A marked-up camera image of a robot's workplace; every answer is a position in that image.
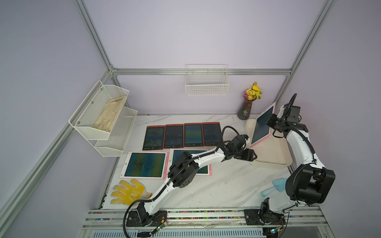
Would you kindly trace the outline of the yellow knit glove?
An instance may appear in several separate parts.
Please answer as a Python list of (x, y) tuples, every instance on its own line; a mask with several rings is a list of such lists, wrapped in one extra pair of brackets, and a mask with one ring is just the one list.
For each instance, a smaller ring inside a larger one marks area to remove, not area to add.
[(136, 179), (132, 179), (130, 182), (121, 180), (113, 187), (111, 197), (113, 198), (110, 201), (111, 204), (131, 205), (139, 199), (150, 199), (152, 193), (147, 192), (145, 186)]

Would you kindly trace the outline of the red writing tablet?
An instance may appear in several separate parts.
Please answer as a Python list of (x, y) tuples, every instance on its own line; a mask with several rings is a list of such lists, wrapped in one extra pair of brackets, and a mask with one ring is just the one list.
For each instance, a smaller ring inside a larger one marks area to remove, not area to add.
[(149, 126), (143, 142), (143, 150), (161, 150), (164, 146), (165, 126)]
[(166, 125), (164, 135), (164, 148), (183, 148), (184, 146), (184, 125)]
[(198, 147), (203, 144), (202, 124), (184, 124), (184, 146)]
[(221, 126), (219, 122), (203, 123), (204, 146), (217, 145), (221, 140)]

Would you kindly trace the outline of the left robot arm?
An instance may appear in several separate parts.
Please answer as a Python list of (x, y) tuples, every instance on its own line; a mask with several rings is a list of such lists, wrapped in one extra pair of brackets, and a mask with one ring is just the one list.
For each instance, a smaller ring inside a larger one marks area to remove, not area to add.
[(123, 217), (125, 237), (129, 237), (127, 218), (134, 205), (137, 205), (136, 211), (141, 225), (145, 227), (151, 224), (154, 215), (172, 192), (188, 186), (200, 168), (232, 158), (247, 162), (256, 160), (258, 156), (255, 151), (247, 148), (249, 142), (248, 135), (239, 134), (232, 126), (225, 126), (218, 145), (213, 149), (198, 154), (191, 154), (188, 151), (182, 153), (179, 159), (169, 168), (167, 178), (161, 188), (153, 194), (153, 197), (146, 200), (137, 199), (128, 207)]

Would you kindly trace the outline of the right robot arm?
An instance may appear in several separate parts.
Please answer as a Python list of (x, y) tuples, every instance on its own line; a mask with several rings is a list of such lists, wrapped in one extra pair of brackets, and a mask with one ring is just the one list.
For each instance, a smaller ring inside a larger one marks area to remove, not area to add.
[(263, 224), (283, 222), (285, 212), (294, 207), (323, 203), (336, 178), (316, 155), (307, 126), (300, 122), (300, 107), (294, 105), (296, 97), (294, 94), (267, 122), (286, 139), (297, 168), (286, 180), (283, 192), (262, 202), (258, 215)]

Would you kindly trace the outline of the pink writing tablet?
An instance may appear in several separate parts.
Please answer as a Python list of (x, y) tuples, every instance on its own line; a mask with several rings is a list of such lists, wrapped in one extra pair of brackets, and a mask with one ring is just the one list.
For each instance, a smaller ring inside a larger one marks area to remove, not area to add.
[(119, 178), (164, 179), (168, 166), (168, 152), (129, 152)]
[(258, 118), (254, 126), (254, 132), (252, 134), (251, 145), (253, 148), (255, 145), (261, 143), (262, 141), (268, 139), (272, 132), (272, 128), (267, 125), (268, 120), (274, 114), (276, 108), (276, 103), (272, 103), (265, 111), (263, 111)]
[[(200, 154), (203, 152), (206, 152), (206, 150), (184, 150), (184, 149), (170, 149), (170, 162), (172, 163), (169, 166), (172, 166), (175, 164), (175, 162), (180, 158), (180, 155), (184, 152), (189, 152), (190, 154)], [(197, 172), (197, 176), (211, 176), (212, 169), (211, 165), (204, 166), (199, 169)]]

